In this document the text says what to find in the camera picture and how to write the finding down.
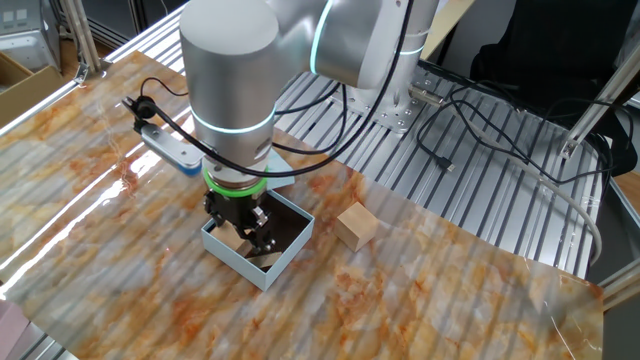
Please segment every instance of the wooden block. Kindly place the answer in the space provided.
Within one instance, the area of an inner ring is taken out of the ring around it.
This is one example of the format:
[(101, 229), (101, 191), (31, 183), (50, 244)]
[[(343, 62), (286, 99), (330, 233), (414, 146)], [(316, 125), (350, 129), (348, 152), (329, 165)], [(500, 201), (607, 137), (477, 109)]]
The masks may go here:
[(236, 229), (233, 228), (228, 221), (225, 221), (224, 225), (216, 226), (211, 231), (211, 235), (213, 235), (216, 239), (223, 242), (225, 245), (230, 247), (232, 250), (240, 254), (240, 256), (245, 257), (253, 248), (251, 243), (240, 238)]
[(273, 266), (273, 264), (275, 264), (276, 261), (280, 259), (280, 256), (282, 256), (282, 253), (278, 252), (273, 254), (255, 256), (252, 258), (248, 258), (247, 260), (249, 260), (253, 265), (262, 269), (265, 267)]
[(347, 246), (358, 251), (376, 235), (380, 221), (362, 204), (355, 203), (338, 216), (333, 233)]

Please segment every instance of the black chair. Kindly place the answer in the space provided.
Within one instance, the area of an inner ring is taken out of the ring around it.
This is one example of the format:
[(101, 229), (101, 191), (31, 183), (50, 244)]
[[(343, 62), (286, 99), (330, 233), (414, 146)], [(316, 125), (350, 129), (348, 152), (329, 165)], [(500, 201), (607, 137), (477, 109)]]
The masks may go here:
[[(613, 75), (637, 0), (518, 0), (507, 30), (498, 44), (483, 46), (471, 66), (473, 80), (490, 80), (512, 89), (513, 96), (544, 115), (555, 101), (595, 99)], [(624, 103), (635, 91), (629, 91)], [(554, 114), (570, 127), (587, 109), (566, 103)], [(593, 129), (613, 139), (617, 168), (631, 171), (638, 160), (614, 111)]]

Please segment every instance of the cardboard box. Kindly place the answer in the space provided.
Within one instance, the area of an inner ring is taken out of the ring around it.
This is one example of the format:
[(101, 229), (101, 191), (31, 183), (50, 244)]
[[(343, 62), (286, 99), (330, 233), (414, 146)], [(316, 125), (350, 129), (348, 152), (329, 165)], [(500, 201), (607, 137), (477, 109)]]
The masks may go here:
[(0, 52), (0, 128), (26, 112), (64, 84), (58, 71), (47, 66), (36, 74)]

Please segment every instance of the marble-patterned surface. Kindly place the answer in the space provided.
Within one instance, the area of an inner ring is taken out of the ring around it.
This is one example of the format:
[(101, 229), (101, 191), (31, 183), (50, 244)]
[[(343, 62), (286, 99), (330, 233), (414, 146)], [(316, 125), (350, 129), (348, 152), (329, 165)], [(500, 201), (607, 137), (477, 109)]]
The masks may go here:
[[(0, 297), (77, 357), (601, 358), (601, 289), (337, 162), (280, 190), (316, 226), (261, 292), (202, 247), (203, 181), (139, 145), (118, 105), (150, 75), (185, 89), (136, 53), (0, 138)], [(192, 128), (186, 99), (147, 89)], [(355, 201), (383, 226), (354, 254), (332, 227)]]

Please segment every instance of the green light ring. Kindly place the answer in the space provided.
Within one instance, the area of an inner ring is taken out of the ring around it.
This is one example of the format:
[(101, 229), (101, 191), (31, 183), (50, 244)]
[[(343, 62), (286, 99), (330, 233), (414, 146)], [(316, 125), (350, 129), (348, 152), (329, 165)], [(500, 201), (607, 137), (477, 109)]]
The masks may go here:
[(207, 171), (207, 169), (203, 169), (202, 174), (204, 175), (204, 181), (207, 183), (207, 186), (209, 186), (209, 188), (212, 191), (217, 192), (218, 194), (222, 195), (222, 196), (226, 196), (226, 197), (230, 197), (230, 198), (240, 198), (240, 197), (246, 197), (246, 196), (251, 196), (259, 191), (261, 191), (265, 186), (267, 186), (267, 179), (266, 178), (262, 178), (260, 179), (260, 181), (258, 181), (257, 184), (255, 184), (254, 186), (248, 188), (248, 189), (244, 189), (244, 190), (229, 190), (229, 189), (225, 189), (223, 187), (220, 187), (218, 184), (216, 184), (212, 179), (211, 179), (211, 175), (209, 175), (209, 172)]

